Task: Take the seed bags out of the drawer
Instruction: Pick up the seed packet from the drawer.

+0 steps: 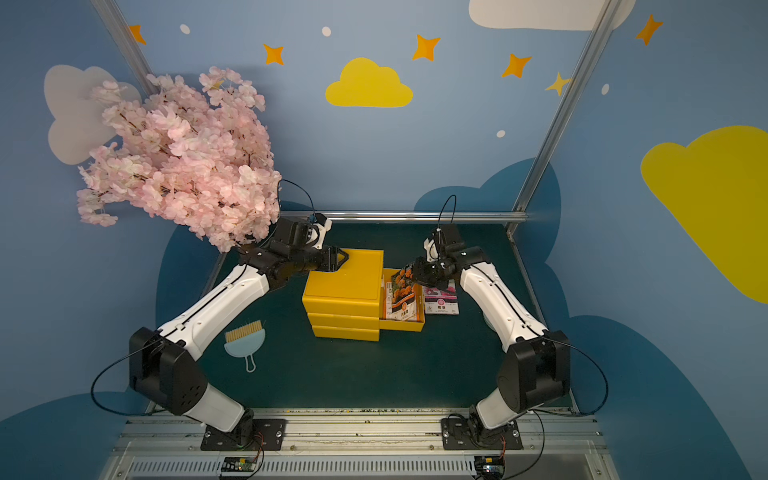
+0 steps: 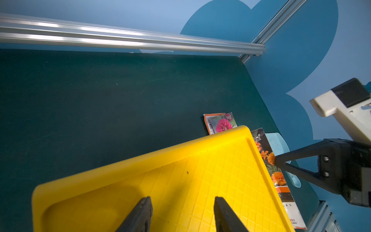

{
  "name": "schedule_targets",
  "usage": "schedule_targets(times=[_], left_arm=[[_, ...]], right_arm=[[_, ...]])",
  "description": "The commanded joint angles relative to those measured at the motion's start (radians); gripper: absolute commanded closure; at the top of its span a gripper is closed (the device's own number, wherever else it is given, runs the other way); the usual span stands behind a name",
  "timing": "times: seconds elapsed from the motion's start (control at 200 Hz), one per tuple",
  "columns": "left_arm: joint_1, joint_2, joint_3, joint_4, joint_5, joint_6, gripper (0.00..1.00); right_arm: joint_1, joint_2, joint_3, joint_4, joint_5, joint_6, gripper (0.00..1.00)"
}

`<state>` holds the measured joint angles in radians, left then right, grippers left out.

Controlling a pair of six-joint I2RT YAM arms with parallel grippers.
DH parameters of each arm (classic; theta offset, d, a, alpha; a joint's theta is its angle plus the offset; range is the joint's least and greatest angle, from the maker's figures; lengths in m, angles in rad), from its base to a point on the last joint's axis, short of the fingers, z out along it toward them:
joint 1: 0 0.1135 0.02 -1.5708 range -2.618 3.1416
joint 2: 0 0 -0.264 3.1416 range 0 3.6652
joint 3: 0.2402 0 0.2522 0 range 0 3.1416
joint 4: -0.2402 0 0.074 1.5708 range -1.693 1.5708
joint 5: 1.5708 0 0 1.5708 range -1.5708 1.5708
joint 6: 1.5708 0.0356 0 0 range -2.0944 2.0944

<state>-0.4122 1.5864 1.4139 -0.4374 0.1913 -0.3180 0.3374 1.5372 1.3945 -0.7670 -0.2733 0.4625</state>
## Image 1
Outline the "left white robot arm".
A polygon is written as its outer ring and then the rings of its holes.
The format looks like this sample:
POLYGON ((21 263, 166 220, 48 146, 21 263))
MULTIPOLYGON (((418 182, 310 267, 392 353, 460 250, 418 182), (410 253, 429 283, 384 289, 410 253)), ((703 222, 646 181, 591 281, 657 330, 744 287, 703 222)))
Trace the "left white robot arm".
POLYGON ((348 260, 327 246, 332 221, 323 214, 306 220, 280 218, 265 245, 241 253, 233 270, 176 318, 155 331, 137 330, 129 340, 129 385, 178 416, 245 444, 252 420, 245 407, 212 386, 198 361, 213 340, 247 307, 298 274, 336 272, 348 260))

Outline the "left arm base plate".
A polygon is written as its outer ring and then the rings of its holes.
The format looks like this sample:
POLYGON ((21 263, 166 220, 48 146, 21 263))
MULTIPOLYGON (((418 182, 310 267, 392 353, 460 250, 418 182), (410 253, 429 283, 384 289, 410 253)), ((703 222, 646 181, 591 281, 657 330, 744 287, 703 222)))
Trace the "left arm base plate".
POLYGON ((287 420, 244 418, 231 431, 207 426, 200 445, 202 451, 280 451, 287 420))

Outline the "pink flower seed bag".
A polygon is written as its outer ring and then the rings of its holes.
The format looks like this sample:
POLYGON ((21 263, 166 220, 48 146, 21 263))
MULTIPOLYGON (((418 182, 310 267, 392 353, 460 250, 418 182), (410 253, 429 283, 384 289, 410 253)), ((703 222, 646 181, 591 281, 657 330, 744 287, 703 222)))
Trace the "pink flower seed bag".
POLYGON ((454 280, 450 280, 448 286, 444 290, 424 287, 423 293, 424 311, 426 315, 456 316, 460 314, 454 280))

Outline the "yellow bottom drawer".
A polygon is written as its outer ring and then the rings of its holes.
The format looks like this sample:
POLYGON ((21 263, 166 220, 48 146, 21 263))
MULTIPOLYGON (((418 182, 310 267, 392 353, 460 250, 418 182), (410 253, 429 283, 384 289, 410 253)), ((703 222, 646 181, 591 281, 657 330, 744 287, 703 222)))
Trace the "yellow bottom drawer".
POLYGON ((378 342, 379 329, 359 329, 334 326, 312 326, 313 333, 318 338, 343 339, 355 341, 378 342))

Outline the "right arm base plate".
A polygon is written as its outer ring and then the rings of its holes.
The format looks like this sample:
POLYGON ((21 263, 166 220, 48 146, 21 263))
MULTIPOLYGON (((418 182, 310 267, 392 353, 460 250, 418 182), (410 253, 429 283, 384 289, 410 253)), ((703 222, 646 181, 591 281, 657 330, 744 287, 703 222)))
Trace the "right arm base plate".
POLYGON ((496 429, 485 429, 474 417, 449 414, 440 420, 445 450, 522 450, 523 442, 515 420, 496 429))

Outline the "marigold flower seed bag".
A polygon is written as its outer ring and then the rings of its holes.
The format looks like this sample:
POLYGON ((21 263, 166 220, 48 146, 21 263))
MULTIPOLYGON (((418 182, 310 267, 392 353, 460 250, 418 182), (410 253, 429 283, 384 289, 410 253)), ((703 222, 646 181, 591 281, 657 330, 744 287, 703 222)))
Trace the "marigold flower seed bag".
POLYGON ((390 278, 388 318, 410 321, 417 315, 417 294, 411 266, 398 270, 390 278))

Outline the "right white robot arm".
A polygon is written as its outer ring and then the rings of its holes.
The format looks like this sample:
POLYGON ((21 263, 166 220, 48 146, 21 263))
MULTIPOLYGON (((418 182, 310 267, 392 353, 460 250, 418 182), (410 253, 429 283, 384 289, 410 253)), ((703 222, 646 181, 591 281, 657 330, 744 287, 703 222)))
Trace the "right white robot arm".
POLYGON ((471 418, 480 430, 495 430, 570 390, 568 338, 551 331, 514 296, 479 247, 468 247, 458 227, 436 227, 425 255, 412 264, 413 280, 445 291, 454 281, 480 307, 503 352, 496 389, 479 401, 471 418))

